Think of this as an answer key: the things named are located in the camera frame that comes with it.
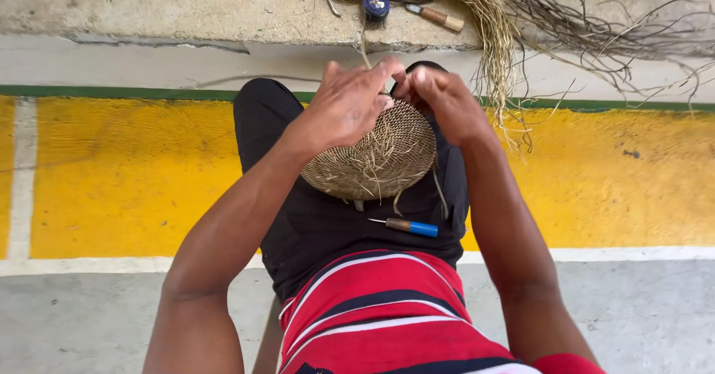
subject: awl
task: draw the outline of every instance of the awl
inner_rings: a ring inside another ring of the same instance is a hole
[[[411,222],[409,220],[389,218],[387,220],[370,219],[373,222],[384,223],[390,229],[402,230],[403,232],[419,234],[421,236],[436,237],[437,227],[434,224]]]
[[[416,14],[422,15],[422,18],[436,22],[438,25],[446,26],[453,31],[460,32],[464,28],[464,21],[451,17],[447,14],[443,14],[439,11],[433,10],[432,8],[421,7],[419,5],[405,3],[405,8],[408,11],[414,12]]]

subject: gray concrete floor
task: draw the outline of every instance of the gray concrete floor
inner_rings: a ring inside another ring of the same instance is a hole
[[[564,262],[568,309],[611,374],[715,373],[715,261]],[[483,265],[459,266],[475,324],[505,343]],[[0,278],[0,373],[138,373],[164,274]],[[263,269],[243,272],[229,308],[247,370],[271,297]]]

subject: woven basket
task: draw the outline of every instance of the woven basket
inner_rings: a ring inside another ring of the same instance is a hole
[[[375,128],[354,146],[323,151],[301,175],[337,198],[385,199],[424,177],[436,151],[435,134],[424,115],[395,100],[395,106],[380,113]]]

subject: striped shirt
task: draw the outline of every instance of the striped shirt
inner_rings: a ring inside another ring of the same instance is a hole
[[[515,360],[472,325],[457,272],[417,251],[335,260],[287,300],[280,323],[279,373],[603,373],[569,354]]]

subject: blue tape measure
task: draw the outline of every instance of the blue tape measure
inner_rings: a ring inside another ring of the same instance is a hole
[[[361,4],[368,22],[383,22],[390,13],[390,0],[362,0]]]

